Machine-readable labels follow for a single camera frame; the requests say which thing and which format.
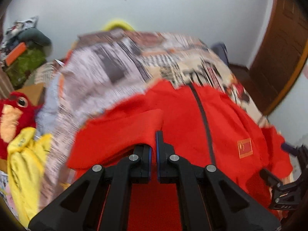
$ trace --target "brown floor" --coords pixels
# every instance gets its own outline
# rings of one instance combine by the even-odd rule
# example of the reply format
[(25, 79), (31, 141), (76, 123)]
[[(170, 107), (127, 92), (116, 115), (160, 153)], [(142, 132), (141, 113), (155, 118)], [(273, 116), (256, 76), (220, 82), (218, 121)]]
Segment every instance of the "brown floor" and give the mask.
[(249, 76), (249, 70), (246, 68), (238, 67), (237, 65), (230, 64), (229, 68), (234, 73), (236, 78), (241, 82), (244, 88), (247, 90), (257, 108), (263, 112), (266, 107), (270, 104), (269, 98), (266, 98), (261, 94), (257, 85)]

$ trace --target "light blue cloth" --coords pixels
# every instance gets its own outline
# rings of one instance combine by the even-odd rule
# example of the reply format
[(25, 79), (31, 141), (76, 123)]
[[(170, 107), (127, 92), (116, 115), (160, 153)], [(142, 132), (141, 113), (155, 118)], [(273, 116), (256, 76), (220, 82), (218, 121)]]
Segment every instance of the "light blue cloth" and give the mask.
[(58, 83), (60, 79), (58, 73), (49, 83), (45, 93), (45, 103), (36, 116), (36, 133), (35, 139), (40, 136), (53, 133), (54, 124), (56, 121), (59, 98), (58, 98)]

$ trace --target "black zipper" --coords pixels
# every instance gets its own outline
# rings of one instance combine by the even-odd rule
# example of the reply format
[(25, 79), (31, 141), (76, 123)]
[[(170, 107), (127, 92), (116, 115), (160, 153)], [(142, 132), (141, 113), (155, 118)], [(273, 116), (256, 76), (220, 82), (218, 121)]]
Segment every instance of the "black zipper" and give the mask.
[(213, 151), (212, 136), (211, 136), (210, 127), (208, 125), (208, 120), (206, 118), (204, 108), (202, 106), (200, 97), (198, 96), (198, 93), (197, 93), (196, 89), (194, 88), (193, 84), (189, 83), (188, 86), (192, 90), (192, 93), (193, 93), (193, 95), (194, 95), (194, 97), (197, 101), (197, 104), (198, 104), (198, 107), (199, 107), (199, 110), (200, 110), (200, 113), (201, 113), (202, 121), (203, 121), (203, 124), (204, 124), (204, 128), (205, 128), (207, 141), (208, 141), (208, 149), (209, 149), (209, 153), (210, 153), (211, 162), (212, 162), (213, 165), (216, 166), (216, 160), (215, 160), (215, 155), (214, 155), (214, 151)]

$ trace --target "yellow clothing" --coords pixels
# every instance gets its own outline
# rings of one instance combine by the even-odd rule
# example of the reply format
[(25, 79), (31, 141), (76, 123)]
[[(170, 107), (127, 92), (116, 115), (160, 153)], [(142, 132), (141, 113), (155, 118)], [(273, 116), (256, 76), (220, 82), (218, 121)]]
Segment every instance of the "yellow clothing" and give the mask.
[(7, 147), (7, 173), (19, 221), (25, 227), (38, 213), (40, 181), (50, 150), (51, 134), (33, 140), (36, 129), (27, 127)]

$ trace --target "door panel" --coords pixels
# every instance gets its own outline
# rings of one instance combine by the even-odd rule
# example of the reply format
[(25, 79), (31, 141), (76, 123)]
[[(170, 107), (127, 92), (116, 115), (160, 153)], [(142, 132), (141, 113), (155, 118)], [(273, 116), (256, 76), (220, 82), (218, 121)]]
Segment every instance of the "door panel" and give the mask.
[(273, 21), (249, 71), (269, 105), (292, 77), (308, 38), (308, 22), (293, 0), (277, 0), (273, 11)]

